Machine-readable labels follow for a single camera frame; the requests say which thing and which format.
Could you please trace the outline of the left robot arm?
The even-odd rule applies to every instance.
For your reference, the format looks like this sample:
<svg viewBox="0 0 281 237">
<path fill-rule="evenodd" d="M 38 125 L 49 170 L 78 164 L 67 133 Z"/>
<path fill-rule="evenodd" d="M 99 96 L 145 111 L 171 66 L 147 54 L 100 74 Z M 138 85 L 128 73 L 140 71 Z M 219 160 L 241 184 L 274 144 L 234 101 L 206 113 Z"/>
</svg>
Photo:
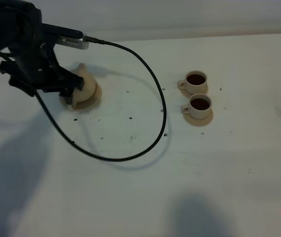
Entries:
<svg viewBox="0 0 281 237">
<path fill-rule="evenodd" d="M 31 97 L 37 90 L 59 92 L 72 104 L 73 92 L 83 89 L 84 80 L 59 65 L 54 46 L 74 47 L 82 38 L 80 31 L 44 24 L 30 2 L 0 0 L 0 72 Z"/>
</svg>

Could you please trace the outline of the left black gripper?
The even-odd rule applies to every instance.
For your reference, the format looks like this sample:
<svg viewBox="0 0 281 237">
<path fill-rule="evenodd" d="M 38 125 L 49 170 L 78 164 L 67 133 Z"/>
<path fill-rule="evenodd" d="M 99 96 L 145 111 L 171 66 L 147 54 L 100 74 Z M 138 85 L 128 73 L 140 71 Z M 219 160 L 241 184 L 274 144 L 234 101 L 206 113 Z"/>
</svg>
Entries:
<svg viewBox="0 0 281 237">
<path fill-rule="evenodd" d="M 0 72 L 10 75 L 9 85 L 29 96 L 37 90 L 58 92 L 66 105 L 71 105 L 74 89 L 82 90 L 84 79 L 59 66 L 53 48 L 54 44 L 43 41 L 14 61 L 2 61 Z"/>
</svg>

